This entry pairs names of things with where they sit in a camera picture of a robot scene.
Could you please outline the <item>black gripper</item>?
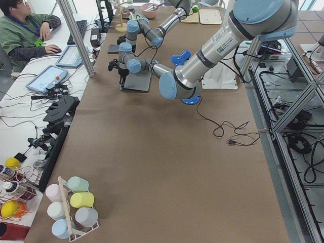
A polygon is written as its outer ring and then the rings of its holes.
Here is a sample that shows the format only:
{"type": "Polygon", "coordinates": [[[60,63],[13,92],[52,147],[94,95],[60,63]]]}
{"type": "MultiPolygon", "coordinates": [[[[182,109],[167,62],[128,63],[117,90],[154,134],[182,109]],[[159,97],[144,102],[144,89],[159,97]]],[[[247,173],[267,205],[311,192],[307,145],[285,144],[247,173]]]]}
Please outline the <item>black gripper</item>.
{"type": "Polygon", "coordinates": [[[125,87],[125,81],[126,81],[126,77],[129,75],[129,70],[123,69],[121,67],[118,68],[118,73],[120,75],[120,79],[119,79],[119,87],[120,88],[124,88],[125,87]]]}

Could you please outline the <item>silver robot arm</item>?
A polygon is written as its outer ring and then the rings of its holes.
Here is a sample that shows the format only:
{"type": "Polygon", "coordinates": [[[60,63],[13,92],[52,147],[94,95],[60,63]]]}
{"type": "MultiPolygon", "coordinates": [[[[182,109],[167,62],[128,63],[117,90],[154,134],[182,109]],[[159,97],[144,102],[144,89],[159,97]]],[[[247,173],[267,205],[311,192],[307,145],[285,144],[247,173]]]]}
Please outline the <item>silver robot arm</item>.
{"type": "Polygon", "coordinates": [[[119,45],[119,59],[109,63],[109,70],[118,69],[123,87],[130,73],[149,71],[159,77],[159,91],[169,100],[190,99],[198,94],[198,81],[240,43],[291,37],[295,34],[298,1],[235,1],[223,26],[183,65],[175,69],[155,60],[135,56],[138,34],[144,35],[155,47],[160,47],[165,35],[186,19],[190,1],[170,1],[175,12],[157,28],[151,28],[147,18],[127,22],[126,41],[119,45]]]}
{"type": "Polygon", "coordinates": [[[146,17],[127,22],[124,40],[117,41],[119,58],[110,61],[108,65],[109,71],[114,68],[118,70],[121,89],[125,88],[127,76],[130,73],[149,71],[158,77],[164,73],[164,71],[160,72],[154,69],[157,67],[157,61],[154,58],[141,58],[139,55],[135,55],[135,50],[139,34],[142,34],[144,39],[150,42],[149,48],[157,50],[161,47],[166,34],[190,14],[190,1],[168,1],[168,3],[175,7],[175,11],[156,28],[151,27],[150,21],[146,17]]]}

